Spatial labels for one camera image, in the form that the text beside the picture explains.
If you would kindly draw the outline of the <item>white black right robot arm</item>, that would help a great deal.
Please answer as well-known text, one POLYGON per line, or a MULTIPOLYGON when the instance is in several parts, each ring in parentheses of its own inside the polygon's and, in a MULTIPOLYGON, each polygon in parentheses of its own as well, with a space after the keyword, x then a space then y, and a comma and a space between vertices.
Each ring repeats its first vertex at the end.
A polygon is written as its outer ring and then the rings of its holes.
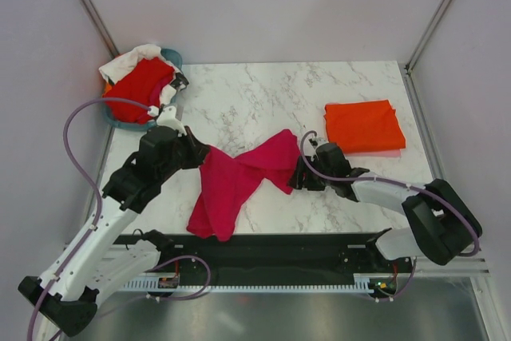
POLYGON ((314 152, 299 154, 288 181, 291 188, 323 191, 356 203, 366 203, 398 212, 407 219, 402 229, 387 229, 373 239, 366 251, 367 266, 384 272, 394 260, 425 256, 446 265, 458 256, 479 251, 482 227, 453 187, 443 179, 428 184, 407 184, 388 179, 365 168, 354 168, 336 144, 311 139, 314 152))

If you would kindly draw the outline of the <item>magenta t shirt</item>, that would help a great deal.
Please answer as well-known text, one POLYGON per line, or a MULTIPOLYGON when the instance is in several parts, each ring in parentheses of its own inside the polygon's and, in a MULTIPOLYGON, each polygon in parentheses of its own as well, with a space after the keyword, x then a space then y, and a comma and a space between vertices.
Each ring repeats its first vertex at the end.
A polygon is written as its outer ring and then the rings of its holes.
POLYGON ((299 158, 298 138, 289 129, 256 148, 230 157, 212 147, 200 170, 200 195, 188 220, 187 231, 200 238, 229 240, 245 202, 263 180, 289 195, 288 185, 299 158))

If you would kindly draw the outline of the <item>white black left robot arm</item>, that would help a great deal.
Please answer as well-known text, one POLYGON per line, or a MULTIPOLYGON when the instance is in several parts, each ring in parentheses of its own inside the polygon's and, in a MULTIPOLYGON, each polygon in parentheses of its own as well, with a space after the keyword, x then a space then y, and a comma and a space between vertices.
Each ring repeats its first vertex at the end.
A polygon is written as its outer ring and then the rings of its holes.
POLYGON ((161 192, 176 172, 197 169, 210 151, 189 127, 157 126, 142 136, 139 149, 96 193, 97 207, 65 251, 39 276, 26 276, 18 291, 34 306, 29 322, 46 317, 69 337, 85 330, 100 306, 144 272, 166 272, 175 252, 162 233, 146 232, 125 254, 99 263, 113 243, 161 192))

